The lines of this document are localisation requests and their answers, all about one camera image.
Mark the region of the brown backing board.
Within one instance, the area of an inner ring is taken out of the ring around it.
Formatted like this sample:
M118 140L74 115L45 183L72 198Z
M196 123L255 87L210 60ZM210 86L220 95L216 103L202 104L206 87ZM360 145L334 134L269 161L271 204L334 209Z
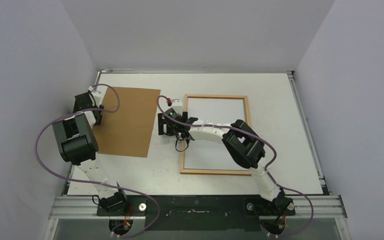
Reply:
M161 91L149 88L108 88L102 104L106 110L100 125L93 127L98 153L146 158L157 116L157 97Z

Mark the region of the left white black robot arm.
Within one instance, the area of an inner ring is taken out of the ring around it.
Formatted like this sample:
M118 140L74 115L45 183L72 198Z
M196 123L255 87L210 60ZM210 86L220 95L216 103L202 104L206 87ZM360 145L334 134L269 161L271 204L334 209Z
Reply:
M130 207L120 185L110 177L97 159L98 141L93 126L102 122L102 93L89 89L75 96L73 116L52 124L57 147L65 162L77 166L97 191L98 206L109 214L124 215Z

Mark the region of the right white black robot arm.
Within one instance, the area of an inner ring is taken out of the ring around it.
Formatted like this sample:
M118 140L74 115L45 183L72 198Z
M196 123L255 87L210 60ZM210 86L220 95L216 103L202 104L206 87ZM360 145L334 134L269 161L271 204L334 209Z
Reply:
M214 124L197 117L186 118L173 108L157 115L158 133L187 144L191 141L209 141L224 145L233 161L248 170L258 194L263 198L262 207L270 215L295 214L295 205L285 191L270 177L268 168L261 160L265 157L265 143L243 120L234 123Z

